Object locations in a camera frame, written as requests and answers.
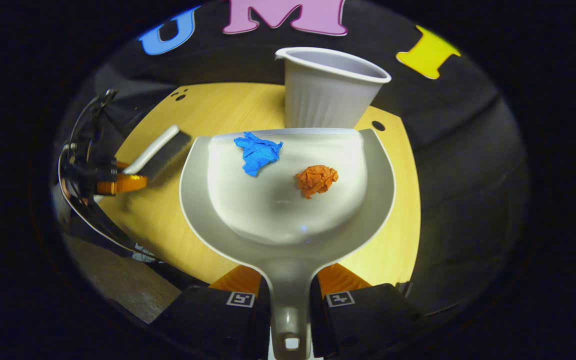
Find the letter m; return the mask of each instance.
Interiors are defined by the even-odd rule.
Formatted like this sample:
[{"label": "letter m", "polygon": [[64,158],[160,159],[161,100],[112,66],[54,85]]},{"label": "letter m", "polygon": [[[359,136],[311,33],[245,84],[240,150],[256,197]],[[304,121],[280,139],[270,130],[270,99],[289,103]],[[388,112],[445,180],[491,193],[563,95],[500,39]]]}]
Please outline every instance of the letter m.
[{"label": "letter m", "polygon": [[275,29],[301,7],[299,17],[290,26],[302,32],[343,36],[348,29],[341,24],[345,0],[230,0],[230,23],[223,28],[224,34],[251,32],[259,27],[252,20],[252,10]]}]

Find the wooden table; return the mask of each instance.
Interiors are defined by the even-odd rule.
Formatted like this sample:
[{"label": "wooden table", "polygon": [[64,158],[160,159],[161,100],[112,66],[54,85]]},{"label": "wooden table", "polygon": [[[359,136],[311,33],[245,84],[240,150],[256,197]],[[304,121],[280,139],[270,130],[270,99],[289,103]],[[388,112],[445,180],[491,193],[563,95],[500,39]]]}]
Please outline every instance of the wooden table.
[{"label": "wooden table", "polygon": [[[417,257],[421,223],[419,183],[402,119],[370,107],[355,129],[372,128],[372,121],[385,127],[377,134],[394,167],[395,205],[379,234],[340,263],[371,285],[394,285],[410,280]],[[130,133],[117,152],[117,160],[132,162],[173,124],[193,139],[284,128],[284,86],[248,82],[181,86]],[[106,197],[100,206],[140,245],[181,271],[213,283],[237,264],[205,246],[182,214],[179,179],[189,149],[187,146],[146,189]]]}]

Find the white dustpan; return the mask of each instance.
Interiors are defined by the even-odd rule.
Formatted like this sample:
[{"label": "white dustpan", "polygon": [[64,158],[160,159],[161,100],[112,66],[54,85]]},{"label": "white dustpan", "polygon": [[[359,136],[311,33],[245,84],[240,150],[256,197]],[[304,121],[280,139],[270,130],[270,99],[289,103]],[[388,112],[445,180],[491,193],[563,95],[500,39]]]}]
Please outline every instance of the white dustpan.
[{"label": "white dustpan", "polygon": [[[311,282],[384,225],[395,199],[393,166],[372,129],[253,134],[283,142],[279,160],[256,177],[244,173],[242,149],[233,142],[243,133],[195,139],[181,173],[181,208],[204,244],[267,281],[275,358],[305,360],[311,351]],[[295,175],[317,165],[334,168],[339,178],[309,200]]]}]

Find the white plastic cup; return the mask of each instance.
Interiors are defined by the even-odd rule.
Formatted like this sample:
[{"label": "white plastic cup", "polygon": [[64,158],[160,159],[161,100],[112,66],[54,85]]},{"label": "white plastic cup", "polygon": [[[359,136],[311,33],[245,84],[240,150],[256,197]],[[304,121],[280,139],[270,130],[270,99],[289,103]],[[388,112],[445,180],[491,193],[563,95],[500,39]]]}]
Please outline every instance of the white plastic cup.
[{"label": "white plastic cup", "polygon": [[345,52],[284,47],[286,128],[354,128],[391,75]]}]

